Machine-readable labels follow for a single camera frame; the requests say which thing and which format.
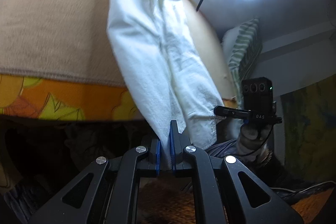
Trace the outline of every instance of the striped pillow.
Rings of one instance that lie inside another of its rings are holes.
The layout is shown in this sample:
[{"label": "striped pillow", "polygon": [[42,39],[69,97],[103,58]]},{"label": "striped pillow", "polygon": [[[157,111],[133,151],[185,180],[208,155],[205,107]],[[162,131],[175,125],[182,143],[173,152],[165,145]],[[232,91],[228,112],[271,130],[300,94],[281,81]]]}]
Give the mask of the striped pillow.
[{"label": "striped pillow", "polygon": [[243,108],[241,82],[254,69],[263,45],[259,36],[259,19],[255,18],[228,30],[223,37],[223,50],[233,77],[238,108]]}]

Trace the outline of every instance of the gloved hand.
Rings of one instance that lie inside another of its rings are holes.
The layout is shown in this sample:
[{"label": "gloved hand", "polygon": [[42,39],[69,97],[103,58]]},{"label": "gloved hand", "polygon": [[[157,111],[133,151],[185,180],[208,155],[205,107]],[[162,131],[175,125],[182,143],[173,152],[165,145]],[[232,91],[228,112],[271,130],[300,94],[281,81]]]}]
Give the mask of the gloved hand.
[{"label": "gloved hand", "polygon": [[262,162],[269,154],[265,140],[269,137],[271,129],[271,125],[243,124],[236,142],[236,154],[244,155],[244,162]]}]

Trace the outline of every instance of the wall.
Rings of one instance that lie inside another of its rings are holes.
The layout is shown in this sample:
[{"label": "wall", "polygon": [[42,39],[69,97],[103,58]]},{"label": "wall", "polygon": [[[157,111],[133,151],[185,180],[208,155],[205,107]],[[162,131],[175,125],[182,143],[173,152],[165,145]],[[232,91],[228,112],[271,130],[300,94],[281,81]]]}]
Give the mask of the wall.
[{"label": "wall", "polygon": [[273,82],[274,97],[316,83],[336,73],[336,41],[324,39],[258,62],[252,78]]},{"label": "wall", "polygon": [[[328,28],[327,24],[314,26],[264,43],[252,78],[265,76],[272,80],[278,116],[283,117],[281,95],[336,73],[336,41],[328,39],[334,29],[325,31]],[[307,37],[318,29],[325,32]],[[274,153],[282,164],[285,162],[285,122],[274,126]]]}]

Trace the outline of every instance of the white towel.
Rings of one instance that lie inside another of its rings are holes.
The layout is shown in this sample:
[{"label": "white towel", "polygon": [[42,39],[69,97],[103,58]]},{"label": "white towel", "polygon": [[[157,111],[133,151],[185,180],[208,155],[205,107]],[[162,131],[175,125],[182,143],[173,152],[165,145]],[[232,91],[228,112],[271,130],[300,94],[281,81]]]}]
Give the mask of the white towel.
[{"label": "white towel", "polygon": [[202,149],[216,141],[223,105],[190,36],[181,0],[110,0],[107,32],[125,83],[170,160],[169,124],[177,120]]}]

